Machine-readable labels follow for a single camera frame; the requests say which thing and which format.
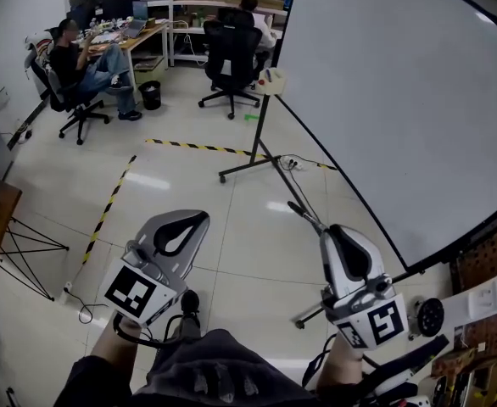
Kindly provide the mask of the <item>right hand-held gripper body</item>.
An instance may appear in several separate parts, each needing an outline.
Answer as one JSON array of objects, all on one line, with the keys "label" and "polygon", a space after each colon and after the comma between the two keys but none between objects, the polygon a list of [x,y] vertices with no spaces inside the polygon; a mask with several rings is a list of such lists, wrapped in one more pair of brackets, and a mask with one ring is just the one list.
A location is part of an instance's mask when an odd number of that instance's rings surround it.
[{"label": "right hand-held gripper body", "polygon": [[321,292],[326,318],[355,350],[374,350],[407,331],[404,297],[389,276],[379,276],[343,298]]}]

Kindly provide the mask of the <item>person's left forearm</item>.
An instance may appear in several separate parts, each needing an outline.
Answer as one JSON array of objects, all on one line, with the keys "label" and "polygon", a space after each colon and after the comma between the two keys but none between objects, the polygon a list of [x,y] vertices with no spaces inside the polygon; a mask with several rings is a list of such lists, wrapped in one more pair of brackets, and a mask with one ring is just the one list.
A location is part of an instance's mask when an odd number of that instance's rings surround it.
[{"label": "person's left forearm", "polygon": [[100,337],[91,350],[90,355],[106,360],[119,371],[130,373],[133,371],[137,357],[137,344],[124,339],[114,330],[114,321],[119,320],[119,328],[130,337],[139,338],[141,327],[126,319],[119,313],[114,313],[108,325],[103,329]]}]

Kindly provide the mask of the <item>white whiteboard on black stand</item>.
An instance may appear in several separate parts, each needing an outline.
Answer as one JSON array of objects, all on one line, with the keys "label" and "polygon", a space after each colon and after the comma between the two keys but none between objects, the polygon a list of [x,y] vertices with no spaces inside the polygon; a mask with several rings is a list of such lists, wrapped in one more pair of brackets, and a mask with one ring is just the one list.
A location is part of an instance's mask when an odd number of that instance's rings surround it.
[{"label": "white whiteboard on black stand", "polygon": [[497,18],[471,0],[293,0],[279,100],[407,276],[497,221]]}]

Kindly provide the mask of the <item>open laptop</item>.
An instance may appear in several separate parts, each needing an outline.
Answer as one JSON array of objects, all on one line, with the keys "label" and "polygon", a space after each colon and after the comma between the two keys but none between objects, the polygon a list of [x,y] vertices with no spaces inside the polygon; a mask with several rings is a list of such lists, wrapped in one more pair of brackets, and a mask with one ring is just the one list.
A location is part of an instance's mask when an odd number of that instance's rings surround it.
[{"label": "open laptop", "polygon": [[144,1],[133,1],[132,11],[133,16],[125,28],[124,35],[129,38],[137,38],[148,23],[148,4]]}]

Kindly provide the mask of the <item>person's dark clothed body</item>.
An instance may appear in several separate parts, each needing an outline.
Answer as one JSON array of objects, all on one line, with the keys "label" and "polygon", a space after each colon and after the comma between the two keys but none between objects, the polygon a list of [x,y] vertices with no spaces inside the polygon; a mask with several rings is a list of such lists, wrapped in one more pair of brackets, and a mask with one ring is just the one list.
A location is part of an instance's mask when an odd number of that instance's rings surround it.
[{"label": "person's dark clothed body", "polygon": [[90,354],[76,361],[53,407],[351,407],[355,385],[302,388],[230,332],[182,321],[182,344],[161,349],[145,384]]}]

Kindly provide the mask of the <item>yellow black floor tape strip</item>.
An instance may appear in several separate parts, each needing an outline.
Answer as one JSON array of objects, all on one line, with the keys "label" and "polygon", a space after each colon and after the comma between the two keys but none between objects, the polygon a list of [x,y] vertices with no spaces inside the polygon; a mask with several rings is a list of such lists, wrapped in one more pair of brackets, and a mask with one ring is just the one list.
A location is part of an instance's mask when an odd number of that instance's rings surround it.
[{"label": "yellow black floor tape strip", "polygon": [[95,245],[96,241],[98,240],[100,231],[102,230],[103,224],[107,219],[107,215],[108,215],[109,211],[111,210],[111,208],[114,204],[114,201],[116,199],[116,196],[120,192],[120,189],[121,189],[121,187],[126,179],[126,176],[127,176],[128,172],[130,171],[133,163],[136,161],[136,159],[137,159],[136,155],[133,155],[130,157],[126,167],[124,168],[122,174],[120,175],[119,180],[116,183],[116,186],[114,187],[113,192],[110,194],[108,202],[106,203],[105,208],[103,209],[103,212],[99,218],[99,221],[96,224],[94,231],[90,237],[90,241],[87,244],[87,248],[85,250],[83,260],[81,262],[82,265],[85,265],[87,263],[87,261],[90,259],[94,245]]},{"label": "yellow black floor tape strip", "polygon": [[[232,153],[232,154],[237,154],[237,155],[242,155],[242,156],[247,156],[247,157],[252,156],[252,151],[236,149],[236,148],[224,148],[224,147],[218,147],[218,146],[213,146],[213,145],[198,145],[195,143],[166,141],[166,140],[160,140],[160,139],[156,139],[156,138],[148,138],[148,139],[145,139],[144,142],[163,145],[163,146],[177,147],[177,148],[190,148],[190,149],[210,151],[210,152]],[[298,156],[297,154],[288,153],[288,154],[286,154],[286,156],[292,157],[293,159],[300,159],[302,162],[315,165],[321,169],[338,171],[338,168],[336,168],[332,165],[319,163],[317,161],[310,160],[310,159],[305,159],[305,158]]]}]

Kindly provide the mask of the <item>black monitor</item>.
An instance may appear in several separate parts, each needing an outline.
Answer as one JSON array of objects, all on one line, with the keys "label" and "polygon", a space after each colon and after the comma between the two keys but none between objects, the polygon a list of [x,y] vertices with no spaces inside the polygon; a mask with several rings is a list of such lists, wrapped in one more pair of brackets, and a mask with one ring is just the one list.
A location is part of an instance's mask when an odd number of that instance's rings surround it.
[{"label": "black monitor", "polygon": [[93,20],[125,19],[133,15],[133,1],[137,0],[77,0],[70,4],[66,17],[74,20],[80,30],[85,30]]}]

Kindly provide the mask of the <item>grey black office chair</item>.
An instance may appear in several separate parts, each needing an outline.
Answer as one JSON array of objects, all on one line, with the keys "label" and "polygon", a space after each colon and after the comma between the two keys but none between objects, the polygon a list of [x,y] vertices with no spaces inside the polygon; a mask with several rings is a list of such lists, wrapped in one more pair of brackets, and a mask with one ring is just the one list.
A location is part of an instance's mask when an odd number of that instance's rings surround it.
[{"label": "grey black office chair", "polygon": [[88,120],[102,120],[104,124],[110,122],[107,114],[97,113],[95,109],[104,107],[103,100],[92,102],[96,93],[81,93],[79,83],[70,85],[62,83],[51,66],[49,56],[53,50],[54,41],[50,30],[27,36],[24,40],[28,54],[25,58],[25,71],[31,70],[35,76],[35,83],[42,99],[48,98],[51,108],[56,112],[69,113],[67,123],[59,130],[59,138],[65,137],[65,132],[77,127],[76,144],[82,145],[83,126]]}]

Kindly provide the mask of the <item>pale green storage box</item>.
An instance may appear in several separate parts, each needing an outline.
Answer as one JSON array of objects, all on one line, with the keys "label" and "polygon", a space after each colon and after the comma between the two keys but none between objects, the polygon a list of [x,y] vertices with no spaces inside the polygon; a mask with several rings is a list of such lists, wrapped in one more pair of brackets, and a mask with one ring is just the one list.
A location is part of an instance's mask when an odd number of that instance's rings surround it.
[{"label": "pale green storage box", "polygon": [[149,81],[162,81],[167,68],[167,60],[163,56],[138,59],[133,65],[135,82],[142,85]]}]

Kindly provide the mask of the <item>black mesh office chair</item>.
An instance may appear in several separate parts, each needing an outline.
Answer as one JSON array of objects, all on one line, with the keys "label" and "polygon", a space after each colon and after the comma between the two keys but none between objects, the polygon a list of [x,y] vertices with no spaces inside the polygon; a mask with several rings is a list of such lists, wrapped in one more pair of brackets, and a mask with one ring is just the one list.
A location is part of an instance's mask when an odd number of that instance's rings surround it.
[{"label": "black mesh office chair", "polygon": [[227,97],[231,109],[229,120],[235,117],[235,97],[254,101],[254,106],[259,107],[259,99],[244,89],[254,82],[254,56],[262,32],[247,25],[209,20],[204,23],[204,34],[209,45],[204,70],[217,92],[199,100],[198,106],[203,108],[210,100]]}]

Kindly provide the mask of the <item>yellow marker tray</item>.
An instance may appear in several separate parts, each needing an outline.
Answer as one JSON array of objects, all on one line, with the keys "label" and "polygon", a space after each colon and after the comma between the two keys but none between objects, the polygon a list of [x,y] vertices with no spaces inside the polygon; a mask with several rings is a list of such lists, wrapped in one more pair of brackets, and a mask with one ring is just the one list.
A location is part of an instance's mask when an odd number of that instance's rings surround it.
[{"label": "yellow marker tray", "polygon": [[[272,79],[271,83],[266,78],[265,75],[266,69],[268,69],[271,72],[271,79]],[[261,86],[259,84],[259,80],[265,80],[265,84]],[[267,96],[281,95],[284,92],[285,85],[286,85],[286,76],[283,71],[275,67],[265,68],[260,72],[259,78],[256,81],[256,91],[259,94]]]}]

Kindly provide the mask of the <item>wooden desk with white legs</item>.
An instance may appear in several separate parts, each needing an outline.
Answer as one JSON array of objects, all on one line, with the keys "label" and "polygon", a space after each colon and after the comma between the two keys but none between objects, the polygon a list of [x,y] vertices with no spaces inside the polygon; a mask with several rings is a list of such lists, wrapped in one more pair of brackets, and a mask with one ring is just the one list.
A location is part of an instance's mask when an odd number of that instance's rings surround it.
[{"label": "wooden desk with white legs", "polygon": [[130,83],[134,98],[137,101],[142,99],[141,93],[135,82],[133,65],[138,59],[145,59],[150,55],[151,59],[157,56],[163,56],[167,60],[169,67],[169,48],[168,40],[170,33],[169,20],[151,19],[152,23],[145,28],[137,38],[129,38],[124,35],[125,29],[117,31],[99,31],[99,34],[92,40],[89,47],[88,59],[95,62],[111,48],[118,48],[124,55],[126,62],[127,74],[130,77]]}]

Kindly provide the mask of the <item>person's right forearm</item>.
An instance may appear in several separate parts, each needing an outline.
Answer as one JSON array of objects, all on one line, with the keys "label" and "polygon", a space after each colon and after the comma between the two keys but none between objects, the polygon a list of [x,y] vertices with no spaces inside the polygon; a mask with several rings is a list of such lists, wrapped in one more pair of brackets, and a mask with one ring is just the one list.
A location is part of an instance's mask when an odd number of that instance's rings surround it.
[{"label": "person's right forearm", "polygon": [[362,380],[363,353],[352,348],[339,332],[321,369],[316,389],[337,385],[355,385]]}]

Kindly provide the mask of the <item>white paper sheet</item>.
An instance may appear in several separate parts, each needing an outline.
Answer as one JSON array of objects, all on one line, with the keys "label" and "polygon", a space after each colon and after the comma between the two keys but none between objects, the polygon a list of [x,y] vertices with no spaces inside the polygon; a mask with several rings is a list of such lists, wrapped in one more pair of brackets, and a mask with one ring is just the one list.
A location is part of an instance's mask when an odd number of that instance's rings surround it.
[{"label": "white paper sheet", "polygon": [[497,315],[497,276],[441,301],[442,328],[449,330]]}]

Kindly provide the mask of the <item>cardboard box with striped tape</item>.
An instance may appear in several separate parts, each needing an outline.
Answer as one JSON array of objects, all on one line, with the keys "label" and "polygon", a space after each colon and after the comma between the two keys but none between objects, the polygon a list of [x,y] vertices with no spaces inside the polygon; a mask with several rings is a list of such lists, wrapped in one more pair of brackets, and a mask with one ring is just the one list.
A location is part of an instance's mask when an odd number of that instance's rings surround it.
[{"label": "cardboard box with striped tape", "polygon": [[446,378],[444,407],[497,407],[497,355],[452,351],[433,362],[431,376]]}]

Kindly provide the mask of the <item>brown pegboard panel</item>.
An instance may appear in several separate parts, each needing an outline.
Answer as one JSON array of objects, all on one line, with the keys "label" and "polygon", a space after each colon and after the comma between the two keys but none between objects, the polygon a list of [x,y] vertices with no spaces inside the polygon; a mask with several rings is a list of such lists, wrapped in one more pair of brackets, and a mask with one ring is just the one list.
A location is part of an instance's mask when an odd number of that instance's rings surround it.
[{"label": "brown pegboard panel", "polygon": [[[452,291],[461,293],[497,276],[497,232],[450,264]],[[455,332],[455,348],[477,348],[485,343],[481,358],[497,354],[497,315]]]}]

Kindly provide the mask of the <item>black trash bin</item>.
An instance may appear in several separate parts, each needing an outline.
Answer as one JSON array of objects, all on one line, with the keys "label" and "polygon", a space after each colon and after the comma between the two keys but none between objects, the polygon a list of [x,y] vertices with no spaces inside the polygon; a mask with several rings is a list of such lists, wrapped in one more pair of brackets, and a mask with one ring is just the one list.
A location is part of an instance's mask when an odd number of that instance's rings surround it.
[{"label": "black trash bin", "polygon": [[159,81],[146,81],[138,90],[146,110],[156,110],[161,107],[161,84]]}]

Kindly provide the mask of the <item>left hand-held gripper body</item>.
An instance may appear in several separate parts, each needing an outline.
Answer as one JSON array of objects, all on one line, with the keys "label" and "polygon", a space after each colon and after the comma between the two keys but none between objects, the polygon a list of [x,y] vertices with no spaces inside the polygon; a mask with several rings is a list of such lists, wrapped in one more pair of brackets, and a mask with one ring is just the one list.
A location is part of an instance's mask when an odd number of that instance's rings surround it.
[{"label": "left hand-held gripper body", "polygon": [[130,240],[104,276],[103,300],[118,313],[147,327],[186,292],[187,247],[161,253],[151,244]]}]

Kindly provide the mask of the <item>person's black left shoe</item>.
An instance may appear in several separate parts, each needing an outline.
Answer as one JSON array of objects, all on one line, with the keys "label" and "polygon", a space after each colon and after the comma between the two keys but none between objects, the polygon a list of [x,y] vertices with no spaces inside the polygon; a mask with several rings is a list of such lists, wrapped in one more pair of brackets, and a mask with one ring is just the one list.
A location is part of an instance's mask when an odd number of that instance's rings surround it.
[{"label": "person's black left shoe", "polygon": [[181,297],[181,312],[184,315],[196,315],[199,312],[200,300],[196,292],[189,289]]}]

